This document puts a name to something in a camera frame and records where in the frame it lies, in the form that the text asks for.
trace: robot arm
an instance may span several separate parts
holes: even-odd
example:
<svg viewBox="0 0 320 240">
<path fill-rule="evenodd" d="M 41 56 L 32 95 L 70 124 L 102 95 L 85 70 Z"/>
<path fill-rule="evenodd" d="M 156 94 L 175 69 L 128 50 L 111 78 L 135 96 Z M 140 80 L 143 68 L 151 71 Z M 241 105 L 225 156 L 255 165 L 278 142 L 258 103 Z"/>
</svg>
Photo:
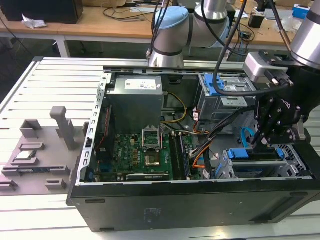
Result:
<svg viewBox="0 0 320 240">
<path fill-rule="evenodd" d="M 226 0 L 204 1 L 206 18 L 218 36 L 224 35 L 229 26 L 226 3 Z M 151 46 L 150 67 L 182 68 L 184 47 L 209 48 L 217 42 L 206 26 L 200 4 L 196 6 L 194 14 L 189 14 L 184 7 L 172 6 L 168 7 L 165 14 L 157 12 L 156 22 L 158 18 L 163 18 L 163 21 Z"/>
<path fill-rule="evenodd" d="M 257 133 L 255 146 L 261 142 L 289 144 L 310 142 L 303 124 L 310 112 L 320 105 L 320 0 L 315 0 L 301 25 L 287 55 L 260 51 L 250 53 L 244 71 L 253 82 L 268 79 L 279 84 L 289 81 L 291 87 L 256 98 L 254 118 Z"/>
</svg>

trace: black computer case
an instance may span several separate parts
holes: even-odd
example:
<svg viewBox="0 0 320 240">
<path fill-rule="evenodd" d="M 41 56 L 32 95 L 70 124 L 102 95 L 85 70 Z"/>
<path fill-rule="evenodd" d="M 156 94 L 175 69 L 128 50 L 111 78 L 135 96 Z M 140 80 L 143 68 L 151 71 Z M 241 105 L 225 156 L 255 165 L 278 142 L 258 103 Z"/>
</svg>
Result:
<svg viewBox="0 0 320 240">
<path fill-rule="evenodd" d="M 46 23 L 76 24 L 84 11 L 82 0 L 0 0 L 0 6 L 12 22 L 21 21 L 23 14 Z"/>
</svg>

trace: blue box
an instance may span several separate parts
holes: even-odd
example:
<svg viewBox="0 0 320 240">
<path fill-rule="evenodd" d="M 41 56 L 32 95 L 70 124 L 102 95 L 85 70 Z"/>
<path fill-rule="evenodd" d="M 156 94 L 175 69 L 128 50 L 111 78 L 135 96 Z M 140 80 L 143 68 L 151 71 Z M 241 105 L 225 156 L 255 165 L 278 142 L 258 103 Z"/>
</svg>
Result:
<svg viewBox="0 0 320 240">
<path fill-rule="evenodd" d="M 292 10 L 293 10 L 293 14 L 292 14 L 293 17 L 298 19 L 305 19 L 310 10 L 310 7 L 302 7 L 299 4 L 295 4 Z"/>
</svg>

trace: wooden table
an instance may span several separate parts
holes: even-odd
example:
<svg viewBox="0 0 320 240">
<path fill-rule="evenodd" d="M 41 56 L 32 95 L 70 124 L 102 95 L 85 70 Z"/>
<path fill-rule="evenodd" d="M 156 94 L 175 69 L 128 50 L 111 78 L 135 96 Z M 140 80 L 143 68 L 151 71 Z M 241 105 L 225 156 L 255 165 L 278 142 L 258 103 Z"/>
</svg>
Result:
<svg viewBox="0 0 320 240">
<path fill-rule="evenodd" d="M 242 5 L 242 2 L 240 2 L 240 0 L 237 0 L 233 7 L 235 9 L 240 9 L 241 5 Z M 253 9 L 257 6 L 258 6 L 257 2 L 253 0 L 248 0 L 247 5 L 245 7 L 245 12 L 247 14 L 250 14 L 253 11 Z M 291 10 L 289 7 L 281 7 L 281 6 L 277 6 L 277 9 Z M 243 18 L 241 20 L 241 23 L 248 27 L 248 21 L 249 21 L 249 17 Z M 274 28 L 275 24 L 276 24 L 275 20 L 264 19 L 260 28 L 251 28 L 255 34 L 255 38 L 250 43 L 250 48 L 254 48 L 254 49 L 260 48 L 260 49 L 266 49 L 266 50 L 267 49 L 277 50 L 279 48 L 285 49 L 284 48 L 285 44 L 282 37 Z M 243 31 L 249 32 L 249 30 L 247 30 L 243 26 L 240 29 Z M 296 35 L 293 32 L 288 32 L 287 34 L 291 41 Z M 237 41 L 238 41 L 238 36 L 236 34 L 232 39 L 232 43 L 236 43 Z"/>
<path fill-rule="evenodd" d="M 240 0 L 237 0 L 234 7 L 241 7 Z M 248 0 L 245 8 L 246 13 L 251 13 L 257 3 Z M 114 17 L 128 17 L 139 15 L 139 12 L 126 11 L 122 14 L 115 14 Z M 93 41 L 93 42 L 119 42 L 119 43 L 142 43 L 149 44 L 152 38 L 151 19 L 152 13 L 146 15 L 147 20 L 140 16 L 140 21 L 124 22 L 118 21 L 103 15 L 100 7 L 84 7 L 83 14 L 77 24 L 48 23 L 48 27 L 30 29 L 21 22 L 9 22 L 1 15 L 8 28 L 17 38 L 29 39 L 50 39 L 57 42 L 61 57 L 70 57 L 67 41 Z M 248 25 L 248 18 L 241 22 Z M 274 30 L 275 21 L 264 20 L 261 28 L 252 30 L 255 32 L 255 39 L 250 43 L 250 49 L 274 49 L 284 50 L 284 43 L 280 34 Z M 293 39 L 294 33 L 288 33 L 289 38 Z M 0 22 L 0 37 L 12 38 L 11 33 Z M 232 40 L 236 44 L 238 36 Z"/>
</svg>

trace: motherboard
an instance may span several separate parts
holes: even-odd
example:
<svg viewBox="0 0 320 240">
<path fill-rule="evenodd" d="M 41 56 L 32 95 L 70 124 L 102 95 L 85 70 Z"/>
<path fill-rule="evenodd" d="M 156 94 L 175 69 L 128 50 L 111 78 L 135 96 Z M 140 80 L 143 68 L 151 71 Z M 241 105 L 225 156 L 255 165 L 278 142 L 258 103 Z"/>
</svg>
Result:
<svg viewBox="0 0 320 240">
<path fill-rule="evenodd" d="M 172 181 L 197 179 L 191 174 L 189 134 L 162 134 L 157 128 L 141 134 L 117 134 L 112 159 L 97 152 L 96 179 L 100 182 Z"/>
</svg>

